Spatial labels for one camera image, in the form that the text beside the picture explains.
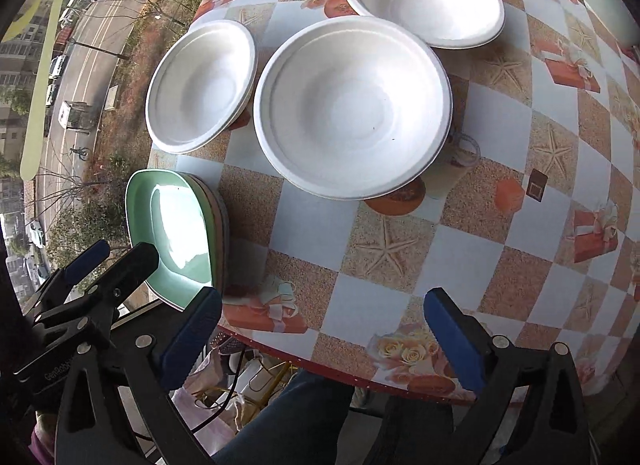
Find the person's leg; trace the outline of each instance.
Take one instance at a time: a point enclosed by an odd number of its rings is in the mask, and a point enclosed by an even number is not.
[[[353,386],[300,371],[212,458],[216,465],[334,465]]]

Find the yellow strip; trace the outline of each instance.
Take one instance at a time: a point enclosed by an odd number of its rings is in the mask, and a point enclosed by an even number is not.
[[[50,62],[46,59],[50,59],[53,54],[53,44],[58,34],[58,18],[60,17],[61,8],[62,0],[53,0],[47,32],[44,35],[36,83],[33,87],[31,109],[29,109],[29,120],[27,122],[27,135],[24,140],[22,160],[20,161],[20,177],[25,181],[33,179],[40,167],[42,143],[44,141],[45,103],[47,100],[47,86],[49,85]]]
[[[12,22],[9,25],[9,29],[6,31],[6,33],[4,34],[4,37],[2,37],[2,40],[0,42],[7,42],[9,40],[15,39],[18,35],[20,35],[20,33],[22,32],[22,30],[24,30],[27,25],[31,22],[31,19],[33,18],[34,15],[36,15],[36,12],[38,11],[38,7],[40,6],[42,0],[35,0],[34,3],[29,7],[29,9],[25,12],[25,14],[18,19],[15,22]]]

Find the table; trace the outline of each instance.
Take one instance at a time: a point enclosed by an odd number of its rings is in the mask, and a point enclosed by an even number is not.
[[[305,193],[261,152],[252,102],[189,156],[152,149],[149,166],[224,198],[224,328],[344,382],[466,402],[422,315],[442,286],[492,334],[566,343],[585,394],[604,387],[640,322],[640,70],[580,0],[503,1],[496,40],[436,51],[453,129],[479,149],[455,164],[447,147],[448,193],[428,171],[370,206]],[[259,77],[287,38],[352,13],[346,0],[203,0],[193,26],[247,26]]]

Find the green tray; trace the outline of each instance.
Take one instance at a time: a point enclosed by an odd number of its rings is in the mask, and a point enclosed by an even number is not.
[[[215,220],[206,194],[174,171],[144,169],[129,179],[127,226],[132,246],[155,245],[158,269],[146,280],[160,299],[183,310],[203,286],[217,283]]]

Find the street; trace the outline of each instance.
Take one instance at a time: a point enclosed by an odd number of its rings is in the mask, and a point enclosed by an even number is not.
[[[98,0],[79,19],[73,39],[120,53],[135,23],[135,17],[143,8],[143,2],[144,0]],[[89,161],[84,162],[76,155],[69,155],[69,148],[87,147],[93,150],[97,131],[92,130],[87,134],[63,128],[58,122],[60,107],[64,100],[86,102],[94,106],[94,112],[99,114],[118,58],[80,45],[71,45],[66,53],[68,60],[59,79],[60,87],[53,105],[49,138],[43,148],[41,166],[55,174],[82,175]],[[63,190],[65,185],[68,182],[59,177],[45,175],[38,179],[36,197],[41,199],[49,196]],[[62,205],[58,202],[47,208],[49,204],[50,201],[36,202],[36,214],[40,217],[45,232],[51,227]]]

